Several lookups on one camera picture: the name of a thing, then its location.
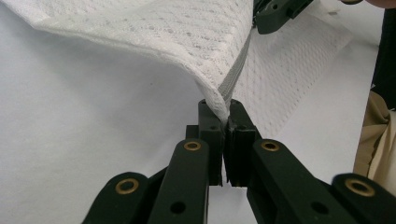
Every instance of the beige fabric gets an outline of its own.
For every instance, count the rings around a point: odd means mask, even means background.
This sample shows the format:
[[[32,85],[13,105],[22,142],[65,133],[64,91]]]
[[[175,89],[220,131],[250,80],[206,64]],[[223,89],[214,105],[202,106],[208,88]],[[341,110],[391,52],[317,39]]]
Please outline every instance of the beige fabric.
[[[389,112],[389,125],[382,134],[368,177],[396,195],[396,112]]]
[[[396,112],[370,92],[354,173],[368,176],[396,195]]]
[[[381,96],[371,91],[361,129],[361,140],[356,153],[354,173],[364,176],[368,175],[378,141],[382,133],[387,129],[388,116],[389,112],[384,100]]]

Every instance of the screw hole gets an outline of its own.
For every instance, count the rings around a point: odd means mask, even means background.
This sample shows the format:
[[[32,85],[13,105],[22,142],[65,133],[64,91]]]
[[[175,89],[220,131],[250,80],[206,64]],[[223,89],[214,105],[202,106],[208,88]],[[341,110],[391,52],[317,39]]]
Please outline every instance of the screw hole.
[[[120,185],[120,189],[122,190],[129,190],[134,187],[134,182],[125,182]]]
[[[190,143],[187,145],[188,147],[198,147],[198,145],[196,145],[195,143]]]
[[[272,144],[272,143],[267,143],[265,144],[266,147],[270,148],[270,149],[274,149],[276,148],[276,145]]]
[[[182,214],[186,210],[186,204],[182,202],[173,203],[171,205],[171,212],[174,214]]]
[[[360,183],[352,183],[352,187],[357,190],[366,191],[366,192],[368,191],[368,189],[363,184]]]
[[[313,203],[311,203],[311,207],[317,213],[320,213],[323,215],[329,214],[329,209],[323,203],[313,202]]]

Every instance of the white table surface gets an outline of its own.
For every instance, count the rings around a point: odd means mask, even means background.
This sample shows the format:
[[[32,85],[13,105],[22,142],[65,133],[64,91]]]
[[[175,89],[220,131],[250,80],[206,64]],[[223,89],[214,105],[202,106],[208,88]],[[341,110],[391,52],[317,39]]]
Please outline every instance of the white table surface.
[[[382,10],[336,16],[356,37],[277,136],[318,178],[350,172]],[[165,167],[203,98],[173,65],[36,31],[0,4],[0,223],[79,223],[114,175]],[[210,188],[208,223],[255,223],[244,189]]]

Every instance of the white towel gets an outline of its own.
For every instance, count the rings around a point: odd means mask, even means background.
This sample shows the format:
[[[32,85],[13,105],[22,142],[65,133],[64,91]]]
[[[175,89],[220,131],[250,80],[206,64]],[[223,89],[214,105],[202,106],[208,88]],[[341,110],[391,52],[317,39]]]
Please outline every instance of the white towel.
[[[223,121],[219,88],[248,41],[253,1],[1,0],[33,27],[79,36],[175,63],[197,82]],[[267,137],[274,136],[350,39],[318,1],[270,35],[251,32],[234,98]],[[227,90],[233,93],[233,86]]]

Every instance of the folded cloth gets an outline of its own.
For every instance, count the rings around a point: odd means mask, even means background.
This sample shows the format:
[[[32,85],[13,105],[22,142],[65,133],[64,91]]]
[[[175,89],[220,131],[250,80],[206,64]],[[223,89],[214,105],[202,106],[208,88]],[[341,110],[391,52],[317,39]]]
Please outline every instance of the folded cloth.
[[[181,66],[223,121],[229,114],[225,98],[235,86],[224,89],[223,84],[239,75],[230,71],[251,36],[234,98],[247,106],[268,137],[350,39],[318,1],[272,35],[250,32],[253,1],[246,0],[1,1],[36,29]]]
[[[396,113],[371,91],[353,172],[373,179],[396,195]]]

